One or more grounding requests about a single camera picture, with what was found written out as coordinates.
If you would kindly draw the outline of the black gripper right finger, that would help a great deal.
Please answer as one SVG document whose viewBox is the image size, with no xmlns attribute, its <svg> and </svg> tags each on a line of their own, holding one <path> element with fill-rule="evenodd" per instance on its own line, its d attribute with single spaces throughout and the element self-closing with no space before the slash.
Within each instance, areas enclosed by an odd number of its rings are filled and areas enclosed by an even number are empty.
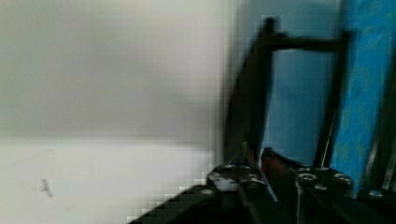
<svg viewBox="0 0 396 224">
<path fill-rule="evenodd" d="M 347 224 L 333 207 L 348 198 L 354 183 L 329 167 L 304 166 L 266 147 L 261 155 L 262 172 L 293 224 Z"/>
</svg>

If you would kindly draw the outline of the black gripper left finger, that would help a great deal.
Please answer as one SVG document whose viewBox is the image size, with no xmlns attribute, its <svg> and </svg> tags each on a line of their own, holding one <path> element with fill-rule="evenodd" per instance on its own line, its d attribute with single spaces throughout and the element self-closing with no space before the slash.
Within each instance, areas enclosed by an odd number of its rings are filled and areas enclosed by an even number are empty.
<svg viewBox="0 0 396 224">
<path fill-rule="evenodd" d="M 206 180 L 219 193 L 235 194 L 252 224 L 276 224 L 277 198 L 248 142 L 243 142 L 227 163 L 212 170 Z"/>
</svg>

